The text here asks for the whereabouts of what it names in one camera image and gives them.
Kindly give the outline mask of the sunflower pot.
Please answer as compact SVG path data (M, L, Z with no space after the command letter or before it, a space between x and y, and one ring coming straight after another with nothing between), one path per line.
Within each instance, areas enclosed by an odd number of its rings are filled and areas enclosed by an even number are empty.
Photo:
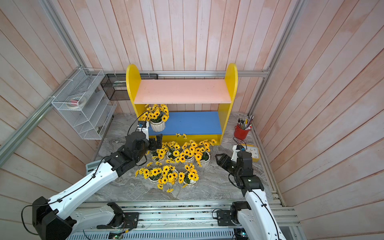
M182 153L180 156L180 161L182 163L188 163L191 164L195 160L195 153L196 153L197 143L193 140L190 140L189 142L186 142L182 145Z
M177 141L170 141L166 143L168 152L167 152L167 158L172 163L178 163L179 159L178 157L181 154L181 146Z
M135 177L142 176L146 180L157 182L163 176L162 165L158 163L150 162L145 167L140 168L135 172Z
M211 147L216 145L215 139L203 140L199 143L191 143L191 149L195 156L195 160L199 167L205 166L211 159L210 151Z
M174 166L164 166L157 181L157 188L167 193L172 193L177 184L185 185L185 178L186 174L183 172L179 173Z
M200 179L198 171L193 164L186 164L185 170L184 173L179 173L179 183L183 185L183 188L195 185Z
M150 157L156 164L163 164L165 162L167 152L168 147L164 147L154 151L148 151L147 154L150 155Z
M166 122L170 118L170 112L166 105L145 105L145 112L139 121L149 122L154 132L162 132L166 128Z

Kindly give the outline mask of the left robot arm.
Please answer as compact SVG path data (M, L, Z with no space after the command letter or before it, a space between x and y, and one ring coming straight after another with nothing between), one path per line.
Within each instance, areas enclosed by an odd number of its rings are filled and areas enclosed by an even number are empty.
M150 139L143 132L133 132L126 136L123 146L102 159L94 171L77 183L49 199L36 199L32 204L32 224L37 235L42 240L65 240L91 227L135 228L137 223L126 217L116 203L88 211L77 208L99 189L138 166L147 151L161 149L162 138L161 134Z

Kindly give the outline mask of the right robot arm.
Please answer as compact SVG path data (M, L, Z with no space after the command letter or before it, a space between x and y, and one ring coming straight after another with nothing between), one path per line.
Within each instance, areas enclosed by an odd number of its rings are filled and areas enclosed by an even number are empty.
M231 222L240 226L235 231L235 239L285 240L268 203L265 188L260 178L254 175L252 154L245 149L235 149L231 157L216 154L215 159L229 177L234 177L230 183L241 190L246 199L231 205Z

